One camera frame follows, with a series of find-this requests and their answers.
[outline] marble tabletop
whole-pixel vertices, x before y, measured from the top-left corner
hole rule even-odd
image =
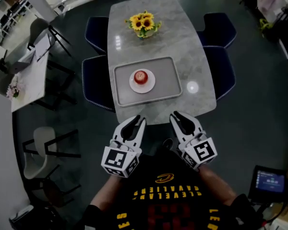
[[[148,10],[162,26],[152,37],[139,39],[124,22]],[[120,107],[117,104],[113,69],[132,62],[173,58],[182,86],[179,97]],[[149,125],[169,122],[169,115],[182,111],[193,116],[216,107],[210,68],[202,43],[190,19],[176,0],[129,0],[112,5],[108,23],[108,67],[118,121],[141,115]]]
[[[20,91],[17,98],[12,99],[12,112],[45,96],[48,56],[49,51],[37,61],[34,52],[30,66],[17,73],[19,81],[24,85],[24,90]]]

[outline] small screen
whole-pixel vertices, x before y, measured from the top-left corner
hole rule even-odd
[[[284,191],[285,177],[265,171],[257,172],[256,188],[270,192],[282,193]]]

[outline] white plate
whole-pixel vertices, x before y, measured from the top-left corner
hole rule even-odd
[[[144,71],[147,73],[148,75],[147,83],[138,84],[134,81],[133,78],[137,71]],[[137,69],[130,75],[130,78],[129,78],[129,85],[132,88],[132,90],[140,94],[150,92],[153,89],[155,83],[156,83],[156,78],[154,74],[150,70],[147,70],[147,69]]]

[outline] gray tray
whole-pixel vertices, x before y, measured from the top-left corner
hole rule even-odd
[[[137,69],[148,69],[155,75],[156,84],[150,92],[141,94],[131,89],[129,77]],[[117,104],[122,107],[173,98],[182,93],[176,66],[171,57],[117,66],[113,72]]]

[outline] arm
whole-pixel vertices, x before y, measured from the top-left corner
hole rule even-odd
[[[91,205],[97,206],[101,211],[106,211],[113,204],[122,185],[123,180],[121,177],[115,175],[110,176],[93,198]]]
[[[207,165],[200,167],[199,175],[215,198],[224,205],[230,206],[232,204],[237,197],[236,193],[225,181],[210,170]]]

